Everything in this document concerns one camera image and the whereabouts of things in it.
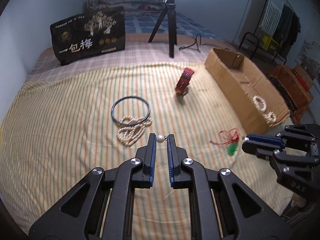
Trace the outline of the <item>wall landscape painting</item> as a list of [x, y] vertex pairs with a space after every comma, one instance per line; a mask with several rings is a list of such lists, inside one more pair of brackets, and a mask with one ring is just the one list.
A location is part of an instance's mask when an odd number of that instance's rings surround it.
[[304, 65], [306, 72], [313, 81], [316, 81], [316, 87], [319, 89], [319, 15], [312, 20], [296, 62]]

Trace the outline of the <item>open cardboard box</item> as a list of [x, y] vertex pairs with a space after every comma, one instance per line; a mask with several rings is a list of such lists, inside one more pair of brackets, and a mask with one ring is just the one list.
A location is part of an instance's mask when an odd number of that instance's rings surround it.
[[[265, 134], [290, 117], [290, 110], [281, 94], [245, 55], [212, 48], [205, 67], [234, 108], [247, 134]], [[255, 96], [266, 101], [266, 113], [273, 112], [276, 115], [275, 122], [267, 121], [257, 109], [253, 102]]]

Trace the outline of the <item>black tripod stand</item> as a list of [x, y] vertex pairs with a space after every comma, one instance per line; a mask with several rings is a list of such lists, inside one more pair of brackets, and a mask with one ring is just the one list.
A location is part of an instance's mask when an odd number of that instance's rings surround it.
[[169, 56], [174, 58], [174, 46], [177, 45], [176, 3], [175, 0], [164, 0], [164, 9], [161, 12], [155, 27], [149, 37], [148, 43], [155, 38], [157, 31], [163, 23], [165, 16], [168, 18]]

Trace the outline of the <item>thin dark bangle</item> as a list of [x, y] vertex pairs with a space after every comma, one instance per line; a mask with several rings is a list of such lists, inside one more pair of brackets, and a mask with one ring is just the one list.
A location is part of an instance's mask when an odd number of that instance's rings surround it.
[[151, 118], [151, 104], [142, 96], [122, 96], [112, 103], [110, 116], [118, 126], [140, 125]]

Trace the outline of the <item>single pearl earring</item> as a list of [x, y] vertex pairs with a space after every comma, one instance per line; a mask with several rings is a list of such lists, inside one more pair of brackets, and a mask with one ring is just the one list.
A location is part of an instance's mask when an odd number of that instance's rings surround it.
[[165, 142], [167, 140], [167, 137], [166, 136], [163, 136], [163, 135], [158, 135], [156, 137], [156, 141], [159, 143], [159, 144], [162, 144], [163, 142]]

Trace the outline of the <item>red strap wristwatch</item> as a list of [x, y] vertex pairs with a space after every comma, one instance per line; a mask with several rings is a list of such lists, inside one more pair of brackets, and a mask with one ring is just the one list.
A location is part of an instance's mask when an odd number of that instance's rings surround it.
[[194, 71], [190, 68], [184, 68], [180, 79], [175, 86], [175, 93], [177, 96], [185, 96], [189, 92], [189, 83], [194, 75]]

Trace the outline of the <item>white striped hanging towel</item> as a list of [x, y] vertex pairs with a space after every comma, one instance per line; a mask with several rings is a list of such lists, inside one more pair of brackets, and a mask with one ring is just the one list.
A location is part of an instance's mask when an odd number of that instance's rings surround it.
[[267, 0], [259, 28], [268, 36], [273, 36], [282, 14], [285, 0]]

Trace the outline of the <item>yellow black box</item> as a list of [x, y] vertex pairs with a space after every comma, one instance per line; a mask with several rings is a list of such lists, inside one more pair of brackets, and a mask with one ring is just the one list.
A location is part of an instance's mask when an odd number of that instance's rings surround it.
[[263, 36], [263, 50], [265, 50], [268, 53], [274, 54], [277, 51], [278, 46], [279, 44], [271, 36]]

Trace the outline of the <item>dark hanging clothes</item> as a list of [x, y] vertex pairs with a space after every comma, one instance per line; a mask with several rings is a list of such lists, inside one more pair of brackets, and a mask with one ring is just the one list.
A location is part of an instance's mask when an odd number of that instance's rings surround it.
[[291, 47], [301, 32], [299, 17], [287, 5], [284, 5], [273, 39], [278, 43], [277, 53], [282, 58], [287, 58]]

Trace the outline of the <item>yellow striped blanket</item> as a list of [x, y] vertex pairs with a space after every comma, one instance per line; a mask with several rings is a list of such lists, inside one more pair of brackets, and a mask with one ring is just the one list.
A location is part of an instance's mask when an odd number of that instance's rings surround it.
[[[189, 94], [176, 98], [182, 63], [113, 67], [56, 82], [27, 82], [1, 123], [1, 194], [23, 232], [94, 167], [111, 169], [135, 156], [150, 133], [173, 134], [204, 167], [230, 168], [277, 214], [292, 198], [266, 161], [215, 146], [221, 130], [245, 131], [205, 66], [193, 66]], [[110, 116], [116, 98], [138, 95], [151, 118], [133, 127]]]

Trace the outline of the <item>black printed snack bag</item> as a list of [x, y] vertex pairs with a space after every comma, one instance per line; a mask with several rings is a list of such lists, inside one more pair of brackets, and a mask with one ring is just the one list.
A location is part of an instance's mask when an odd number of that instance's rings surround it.
[[50, 25], [52, 47], [61, 65], [125, 49], [123, 7], [91, 10]]

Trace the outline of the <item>black clothes rack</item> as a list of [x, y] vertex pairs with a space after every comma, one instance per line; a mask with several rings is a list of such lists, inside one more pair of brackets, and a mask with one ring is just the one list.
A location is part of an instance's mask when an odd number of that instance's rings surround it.
[[272, 56], [272, 62], [287, 63], [287, 56], [301, 32], [300, 18], [288, 0], [265, 0], [253, 32], [242, 36], [238, 49], [245, 42], [253, 46], [253, 59], [259, 50]]

